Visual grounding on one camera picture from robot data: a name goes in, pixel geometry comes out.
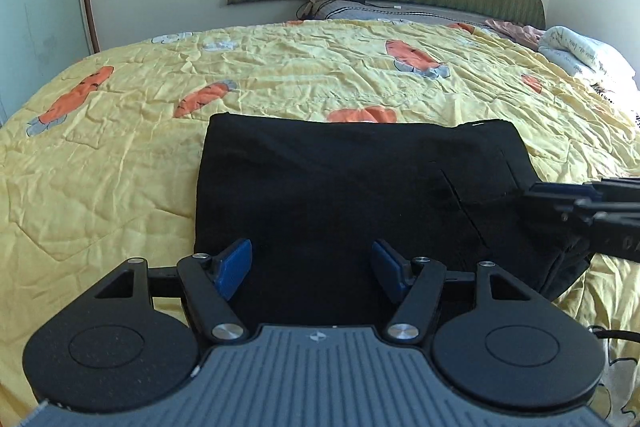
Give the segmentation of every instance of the yellow comforter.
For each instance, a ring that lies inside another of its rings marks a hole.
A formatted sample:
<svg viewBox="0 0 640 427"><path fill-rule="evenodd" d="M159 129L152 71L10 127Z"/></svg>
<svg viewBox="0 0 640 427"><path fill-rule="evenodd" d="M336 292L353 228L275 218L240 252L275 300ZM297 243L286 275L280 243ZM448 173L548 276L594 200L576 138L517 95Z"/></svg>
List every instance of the yellow comforter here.
<svg viewBox="0 0 640 427"><path fill-rule="evenodd" d="M0 130L4 426L35 405L20 359L36 328L127 257L167 266L191 253L213 113L444 126L502 118L543 180L640 174L633 122L542 55L471 31L309 21L163 36L93 55L43 87ZM640 330L638 289L638 266L596 257L559 305L585 325ZM638 359L640 346L627 344L610 346L611 363ZM622 362L594 404L620 425L640 410L640 397L627 404L637 362Z"/></svg>

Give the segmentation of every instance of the pillow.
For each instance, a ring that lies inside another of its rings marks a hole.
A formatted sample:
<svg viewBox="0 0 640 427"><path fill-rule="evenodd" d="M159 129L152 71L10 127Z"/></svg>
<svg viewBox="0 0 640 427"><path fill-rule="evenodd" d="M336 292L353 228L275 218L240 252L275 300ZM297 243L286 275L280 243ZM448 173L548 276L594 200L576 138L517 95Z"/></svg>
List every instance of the pillow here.
<svg viewBox="0 0 640 427"><path fill-rule="evenodd" d="M599 77L622 77L630 80L636 74L616 48L564 26L549 28L540 39L540 46L570 52Z"/></svg>
<svg viewBox="0 0 640 427"><path fill-rule="evenodd" d="M490 29L486 15L461 12L449 8L420 4L398 4L393 2L345 0L309 0L301 18L326 20L350 19L360 21L384 20L388 22L419 22L423 24L451 24L465 22L473 26Z"/></svg>

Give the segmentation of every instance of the black cable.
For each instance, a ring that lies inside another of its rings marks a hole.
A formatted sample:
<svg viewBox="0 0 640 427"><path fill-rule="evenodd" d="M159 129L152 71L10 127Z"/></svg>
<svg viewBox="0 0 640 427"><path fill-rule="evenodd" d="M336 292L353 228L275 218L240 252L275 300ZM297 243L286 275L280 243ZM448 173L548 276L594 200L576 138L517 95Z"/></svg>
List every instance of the black cable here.
<svg viewBox="0 0 640 427"><path fill-rule="evenodd" d="M308 4L309 4L309 1L303 2L303 3L300 5L300 7L296 10L296 19L298 19L299 21L303 20L303 19L300 17L300 10L302 10L303 8L306 8L306 5L308 5Z"/></svg>
<svg viewBox="0 0 640 427"><path fill-rule="evenodd" d="M625 330L594 330L591 331L598 339L617 339L640 344L640 333Z"/></svg>

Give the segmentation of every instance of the gray ribbed plate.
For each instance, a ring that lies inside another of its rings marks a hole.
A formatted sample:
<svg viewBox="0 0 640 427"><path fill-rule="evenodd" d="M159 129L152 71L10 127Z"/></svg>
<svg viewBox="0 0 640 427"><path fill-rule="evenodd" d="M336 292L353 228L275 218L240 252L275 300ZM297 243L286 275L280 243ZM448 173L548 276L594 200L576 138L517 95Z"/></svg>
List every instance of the gray ribbed plate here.
<svg viewBox="0 0 640 427"><path fill-rule="evenodd" d="M605 426L587 407L547 417L481 409L448 389L417 349L370 328L264 327L214 349L183 388L135 411L90 415L43 404L29 427Z"/></svg>

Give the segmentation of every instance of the black cloth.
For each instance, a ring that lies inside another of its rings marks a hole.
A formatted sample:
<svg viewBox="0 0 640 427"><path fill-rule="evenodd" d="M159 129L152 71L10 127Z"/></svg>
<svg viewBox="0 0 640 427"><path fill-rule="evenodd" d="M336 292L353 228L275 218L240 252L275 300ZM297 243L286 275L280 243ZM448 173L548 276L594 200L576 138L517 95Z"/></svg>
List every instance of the black cloth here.
<svg viewBox="0 0 640 427"><path fill-rule="evenodd" d="M410 259L472 271L491 260L548 298L588 266L575 235L524 223L515 203L540 179L506 121L317 123L211 117L194 251L251 240L231 304L244 323L384 324L393 307L369 267L385 239Z"/></svg>

